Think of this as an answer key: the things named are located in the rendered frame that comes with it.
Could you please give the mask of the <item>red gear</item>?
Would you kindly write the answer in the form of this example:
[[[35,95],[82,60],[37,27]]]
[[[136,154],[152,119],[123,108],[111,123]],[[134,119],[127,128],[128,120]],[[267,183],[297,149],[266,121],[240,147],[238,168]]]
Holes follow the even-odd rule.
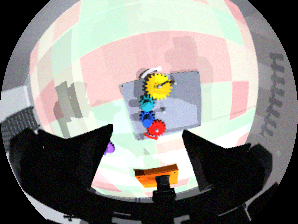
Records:
[[[153,120],[153,123],[152,123],[152,127],[149,127],[149,128],[146,128],[148,129],[148,132],[149,132],[149,135],[150,133],[152,133],[152,136],[157,135],[160,136],[160,135],[164,135],[164,133],[162,132],[165,132],[165,128],[166,128],[166,125],[164,125],[165,123],[162,123],[162,121],[158,121],[158,119],[156,121]],[[156,129],[160,129],[160,131],[156,132]]]

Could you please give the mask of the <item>yellow gear with black stripe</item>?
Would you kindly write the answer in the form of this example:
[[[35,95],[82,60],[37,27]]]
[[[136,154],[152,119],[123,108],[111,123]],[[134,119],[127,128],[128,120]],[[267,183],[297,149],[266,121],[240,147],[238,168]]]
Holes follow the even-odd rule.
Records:
[[[149,79],[148,77],[149,81],[145,80],[148,84],[144,85],[144,87],[146,87],[145,91],[148,91],[146,93],[150,93],[149,97],[153,96],[153,99],[156,99],[157,97],[158,100],[160,97],[162,99],[162,96],[169,96],[169,88],[173,87],[170,87],[170,84],[172,83],[169,83],[170,79],[168,80],[168,76],[160,75],[160,73],[154,73],[154,76],[150,75],[150,77],[152,77],[152,79]],[[161,89],[157,88],[158,84],[161,84]]]

